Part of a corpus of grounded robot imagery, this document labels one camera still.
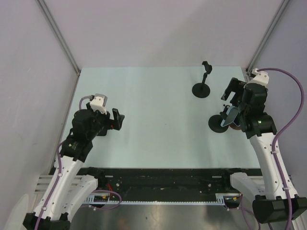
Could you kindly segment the aluminium frame post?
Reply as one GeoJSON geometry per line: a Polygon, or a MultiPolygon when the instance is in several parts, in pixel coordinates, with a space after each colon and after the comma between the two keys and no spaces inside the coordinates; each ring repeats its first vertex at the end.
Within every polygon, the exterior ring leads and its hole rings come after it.
{"type": "Polygon", "coordinates": [[[52,12],[50,11],[48,5],[44,0],[35,0],[36,4],[38,5],[40,11],[42,12],[46,22],[48,23],[52,33],[54,34],[59,46],[61,47],[64,55],[68,59],[70,65],[72,66],[74,72],[77,74],[77,76],[80,75],[81,69],[79,68],[71,49],[69,48],[64,36],[62,35],[62,32],[60,31],[60,28],[54,19],[52,12]]]}
{"type": "Polygon", "coordinates": [[[257,46],[252,58],[250,59],[247,67],[245,68],[246,73],[251,73],[251,70],[253,69],[255,63],[259,59],[261,53],[263,52],[266,44],[268,43],[270,37],[272,36],[275,28],[277,27],[279,21],[281,20],[283,14],[287,10],[288,6],[290,5],[291,0],[283,0],[278,7],[276,13],[273,16],[273,19],[271,20],[268,28],[266,29],[259,45],[257,46]]]}

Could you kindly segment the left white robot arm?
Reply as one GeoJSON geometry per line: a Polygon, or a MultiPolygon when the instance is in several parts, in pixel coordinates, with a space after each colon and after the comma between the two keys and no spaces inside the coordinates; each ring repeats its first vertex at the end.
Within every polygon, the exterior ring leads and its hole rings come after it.
{"type": "Polygon", "coordinates": [[[92,108],[74,114],[67,138],[57,149],[58,166],[38,205],[27,213],[23,226],[28,230],[68,230],[77,210],[93,191],[102,191],[106,180],[101,170],[91,168],[74,188],[72,182],[101,132],[120,130],[125,116],[117,109],[101,113],[92,108]]]}

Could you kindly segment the black smartphone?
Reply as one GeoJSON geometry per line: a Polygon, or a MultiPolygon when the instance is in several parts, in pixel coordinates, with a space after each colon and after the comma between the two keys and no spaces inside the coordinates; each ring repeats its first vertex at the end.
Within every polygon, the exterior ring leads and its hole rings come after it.
{"type": "Polygon", "coordinates": [[[103,128],[99,133],[98,133],[98,137],[104,137],[107,135],[107,129],[103,128]]]}

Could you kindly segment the right aluminium frame post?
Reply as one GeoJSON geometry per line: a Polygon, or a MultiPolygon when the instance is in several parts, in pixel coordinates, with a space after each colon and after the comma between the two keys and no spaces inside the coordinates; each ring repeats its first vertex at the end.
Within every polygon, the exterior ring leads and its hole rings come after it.
{"type": "Polygon", "coordinates": [[[281,20],[283,14],[287,10],[288,6],[290,5],[291,0],[283,0],[278,7],[276,13],[273,16],[273,19],[271,20],[268,28],[266,29],[259,45],[257,46],[252,58],[250,59],[247,67],[245,68],[246,73],[251,73],[251,70],[253,69],[255,63],[259,59],[261,53],[263,52],[266,44],[268,43],[270,37],[272,36],[275,28],[277,27],[279,21],[281,20]]]}

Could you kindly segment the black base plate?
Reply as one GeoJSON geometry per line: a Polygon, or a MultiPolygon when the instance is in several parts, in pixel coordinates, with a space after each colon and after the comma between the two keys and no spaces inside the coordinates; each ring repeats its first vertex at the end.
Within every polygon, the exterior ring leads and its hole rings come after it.
{"type": "Polygon", "coordinates": [[[235,193],[230,175],[243,172],[261,176],[260,169],[102,169],[95,168],[98,188],[109,188],[121,198],[152,196],[196,196],[235,193]]]}

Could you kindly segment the black-screen blue-edged phone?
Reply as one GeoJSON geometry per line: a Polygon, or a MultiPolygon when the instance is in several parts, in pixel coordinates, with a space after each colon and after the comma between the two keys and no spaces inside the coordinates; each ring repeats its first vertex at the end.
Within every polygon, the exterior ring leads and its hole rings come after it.
{"type": "Polygon", "coordinates": [[[233,125],[236,126],[236,127],[240,127],[239,118],[236,118],[236,119],[233,121],[233,125]]]}

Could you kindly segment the brown round stand base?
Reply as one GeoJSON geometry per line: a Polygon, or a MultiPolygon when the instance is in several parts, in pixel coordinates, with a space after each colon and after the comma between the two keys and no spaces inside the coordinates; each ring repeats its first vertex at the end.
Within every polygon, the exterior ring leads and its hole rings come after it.
{"type": "Polygon", "coordinates": [[[234,129],[234,130],[240,130],[240,129],[241,129],[240,126],[236,126],[235,124],[230,124],[229,126],[230,126],[232,129],[234,129]]]}

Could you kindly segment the black phone stand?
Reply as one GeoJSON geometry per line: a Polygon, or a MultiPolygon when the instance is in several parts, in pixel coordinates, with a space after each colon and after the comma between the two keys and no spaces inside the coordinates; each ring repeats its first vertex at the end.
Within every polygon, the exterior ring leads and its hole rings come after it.
{"type": "Polygon", "coordinates": [[[210,87],[205,82],[206,82],[208,75],[211,74],[213,67],[207,61],[203,61],[202,65],[204,66],[204,69],[205,69],[202,82],[196,83],[192,87],[193,95],[198,98],[206,98],[210,95],[210,92],[211,92],[210,87]]]}
{"type": "Polygon", "coordinates": [[[221,126],[222,121],[227,117],[227,110],[230,106],[224,104],[224,109],[217,115],[213,115],[210,117],[208,121],[209,128],[215,133],[224,133],[228,128],[229,125],[221,126]]]}

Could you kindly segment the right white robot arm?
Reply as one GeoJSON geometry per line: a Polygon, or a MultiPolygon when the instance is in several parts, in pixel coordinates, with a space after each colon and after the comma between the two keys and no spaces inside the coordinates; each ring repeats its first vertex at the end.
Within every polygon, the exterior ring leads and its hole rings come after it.
{"type": "Polygon", "coordinates": [[[257,155],[264,185],[256,184],[246,173],[236,172],[223,178],[221,186],[226,192],[237,189],[246,197],[258,222],[292,222],[306,211],[307,199],[298,195],[279,153],[277,129],[264,111],[268,90],[263,83],[232,78],[221,99],[227,100],[231,92],[235,95],[222,125],[238,121],[257,155]]]}

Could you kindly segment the left aluminium frame post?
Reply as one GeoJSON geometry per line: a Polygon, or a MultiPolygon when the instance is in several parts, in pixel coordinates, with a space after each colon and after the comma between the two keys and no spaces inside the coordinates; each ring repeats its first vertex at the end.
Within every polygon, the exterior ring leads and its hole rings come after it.
{"type": "Polygon", "coordinates": [[[69,48],[64,36],[62,35],[62,32],[60,31],[60,28],[54,19],[52,12],[50,11],[48,5],[44,0],[35,0],[36,4],[38,5],[40,11],[42,12],[46,22],[48,23],[52,33],[54,34],[59,46],[61,47],[64,55],[68,59],[70,65],[72,66],[74,72],[77,74],[77,76],[80,75],[81,69],[79,68],[71,49],[69,48]]]}

